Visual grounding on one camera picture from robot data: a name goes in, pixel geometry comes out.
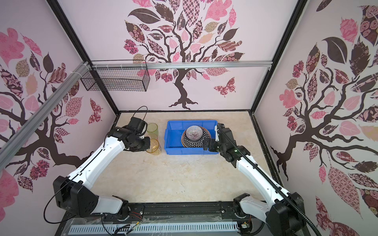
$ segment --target wall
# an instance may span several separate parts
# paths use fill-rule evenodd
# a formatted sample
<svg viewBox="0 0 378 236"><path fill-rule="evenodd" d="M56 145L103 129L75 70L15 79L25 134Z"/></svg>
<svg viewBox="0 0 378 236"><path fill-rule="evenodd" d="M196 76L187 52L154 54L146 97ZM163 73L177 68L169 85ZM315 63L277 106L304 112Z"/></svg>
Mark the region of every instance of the wall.
<svg viewBox="0 0 378 236"><path fill-rule="evenodd" d="M92 60L148 63L271 60L296 4L296 0L59 2ZM146 93L110 94L120 110L142 105L151 110L250 109L265 70L149 70Z"/></svg>
<svg viewBox="0 0 378 236"><path fill-rule="evenodd" d="M376 3L310 1L256 112L322 235L378 230Z"/></svg>
<svg viewBox="0 0 378 236"><path fill-rule="evenodd" d="M81 59L44 0L2 1L0 8L2 146ZM0 170L2 235L55 233L58 225L43 219L54 179L68 175L100 145L114 118L101 92L87 92L81 83L70 90ZM46 217L56 222L63 214L53 201Z"/></svg>

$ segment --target butterfly decal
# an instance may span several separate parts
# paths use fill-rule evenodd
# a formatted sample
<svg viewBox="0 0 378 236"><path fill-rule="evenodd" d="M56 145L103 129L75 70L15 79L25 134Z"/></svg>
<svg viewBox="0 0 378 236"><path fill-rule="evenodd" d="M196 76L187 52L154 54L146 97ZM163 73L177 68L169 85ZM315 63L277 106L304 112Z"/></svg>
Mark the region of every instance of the butterfly decal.
<svg viewBox="0 0 378 236"><path fill-rule="evenodd" d="M234 92L235 91L234 83L235 83L235 77L231 78L227 82L226 86L215 86L214 89L219 91L221 95L226 97L226 94L228 94L228 92Z"/></svg>
<svg viewBox="0 0 378 236"><path fill-rule="evenodd" d="M90 99L90 102L91 102L93 113L89 117L88 124L93 123L95 121L99 122L101 120L101 116L99 113L101 113L101 110L103 109L100 107L100 105L96 105L96 103L92 100L92 98Z"/></svg>

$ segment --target wire basket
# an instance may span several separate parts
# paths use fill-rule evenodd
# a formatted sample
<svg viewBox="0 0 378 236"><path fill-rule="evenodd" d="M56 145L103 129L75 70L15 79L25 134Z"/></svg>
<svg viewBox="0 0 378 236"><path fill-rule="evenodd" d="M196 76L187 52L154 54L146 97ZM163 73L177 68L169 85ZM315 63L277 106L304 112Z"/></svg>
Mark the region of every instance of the wire basket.
<svg viewBox="0 0 378 236"><path fill-rule="evenodd" d="M147 64L145 60L122 60L133 61L133 64L109 64L93 65L81 78L87 91L147 91L150 82ZM103 85L96 83L101 79Z"/></svg>

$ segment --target tree decal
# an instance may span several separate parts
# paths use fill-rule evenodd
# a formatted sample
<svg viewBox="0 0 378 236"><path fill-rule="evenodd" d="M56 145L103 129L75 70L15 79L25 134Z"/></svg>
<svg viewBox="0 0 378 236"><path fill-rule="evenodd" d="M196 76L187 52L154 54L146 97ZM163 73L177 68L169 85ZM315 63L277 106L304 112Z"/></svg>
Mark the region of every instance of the tree decal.
<svg viewBox="0 0 378 236"><path fill-rule="evenodd" d="M18 42L18 33L16 30L8 28L9 37L4 37L0 33L0 51L2 57L4 55L11 55L10 59L19 59L23 54L11 54L8 50L12 48L7 47L9 44L17 45L18 48L25 46L23 43ZM6 69L5 65L0 65L1 77L4 81L8 91L0 92L0 114L7 116L8 119L0 119L0 132L11 130L11 135L5 137L0 134L0 139L8 142L9 139L21 128L27 121L27 113L33 114L39 107L47 100L47 92L51 89L54 92L56 88L53 84L63 83L67 77L65 72L65 64L61 63L59 67L54 68L53 61L47 53L42 57L42 52L37 44L31 39L23 36L27 46L31 50L30 58L20 60L14 71L18 77L26 77L25 88L23 87L16 74ZM38 91L38 82L40 80L43 89ZM18 185L24 189L33 191L33 181L45 177L49 168L53 165L69 164L79 167L88 157L83 159L77 156L68 156L65 153L59 153L57 143L64 143L63 137L69 135L64 129L66 125L74 125L79 120L74 118L81 108L81 97L74 97L79 90L79 82L66 94L63 100L50 112L49 116L43 121L40 127L35 131L38 139L34 142L27 141L25 145L17 152L15 156L22 156L21 159L9 163L6 167L11 165L18 165L18 169L14 173ZM59 120L60 118L68 116L66 120Z"/></svg>
<svg viewBox="0 0 378 236"><path fill-rule="evenodd" d="M360 8L363 10L363 23L360 26L359 36L355 36L358 28L356 21L350 19L349 23L346 23L346 20L342 19L341 34L344 40L338 37L326 38L324 41L327 43L327 52L320 52L315 44L305 63L299 61L294 65L294 78L286 83L288 89L279 96L283 106L288 109L283 116L288 119L290 138L284 152L271 148L278 157L278 170L282 166L288 180L287 161L297 144L304 142L303 152L308 152L309 160L315 162L315 158L319 157L319 178L322 183L328 179L335 193L358 214L361 214L360 193L367 207L377 216L378 185L376 181L362 173L375 171L378 163L360 161L348 153L349 150L365 150L378 155L377 150L360 143L366 139L378 141L378 127L371 126L371 123L378 120L378 106L366 105L377 99L378 88L374 87L378 81L378 73L365 71L368 65L374 65L375 59L370 56L368 45L370 44L375 52L377 36L367 35L366 27L363 26L367 18L374 22L370 19L373 17L375 23L377 22L378 7L361 6ZM376 30L377 26L378 23L373 25L372 29ZM351 39L356 40L353 49L348 51L346 43L350 43ZM344 69L327 66L329 59L343 64L339 68ZM346 115L342 116L338 112L341 110ZM367 124L357 125L357 120ZM335 145L332 143L334 141L343 141L344 145ZM323 161L326 155L330 166ZM354 170L361 173L344 173L332 164L339 164L347 171ZM366 190L363 186L376 190ZM347 226L332 223L329 217L318 214L317 218L324 230L330 227L334 231L336 230L334 227L338 225L339 228L348 229L350 235L356 235Z"/></svg>
<svg viewBox="0 0 378 236"><path fill-rule="evenodd" d="M181 2L183 10L178 11ZM224 2L223 0L169 0L152 1L152 4L150 1L134 0L134 3L143 8L132 10L129 17L136 17L141 23L132 23L129 19L125 21L131 39L126 39L124 46L129 53L134 54L134 63L140 63L137 61L140 59L148 63L179 60L181 62L239 61L243 55L235 52L242 41L231 41L238 29L225 30L233 27L237 19L234 8L230 9L231 0ZM200 15L205 15L201 14L202 12L206 12L206 16L199 18ZM203 25L207 19L212 21ZM181 97L169 107L181 104L183 108L190 110L187 104L198 103L188 98L183 79L197 80L202 77L209 80L209 76L219 76L227 71L226 68L208 68L205 71L196 68L153 69L149 70L149 74L155 75L156 81L159 79L166 83L172 81L179 90ZM214 89L224 96L234 91L234 78L230 78L230 81L232 83L229 82L227 86L216 86Z"/></svg>

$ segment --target stack of plates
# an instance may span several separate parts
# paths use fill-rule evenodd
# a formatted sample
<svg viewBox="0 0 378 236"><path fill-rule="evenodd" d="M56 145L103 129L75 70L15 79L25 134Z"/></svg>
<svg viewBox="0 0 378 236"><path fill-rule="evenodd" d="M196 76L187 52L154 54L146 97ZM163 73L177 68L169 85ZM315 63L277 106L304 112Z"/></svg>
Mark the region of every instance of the stack of plates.
<svg viewBox="0 0 378 236"><path fill-rule="evenodd" d="M198 141L189 140L185 135L186 130L184 131L183 135L181 136L181 143L183 144L183 146L185 148L202 148L203 147L203 140L205 138L211 138L210 132L207 129L205 129L204 127L201 127L201 126L200 126L200 128L202 129L203 134L202 134L201 139L198 140Z"/></svg>

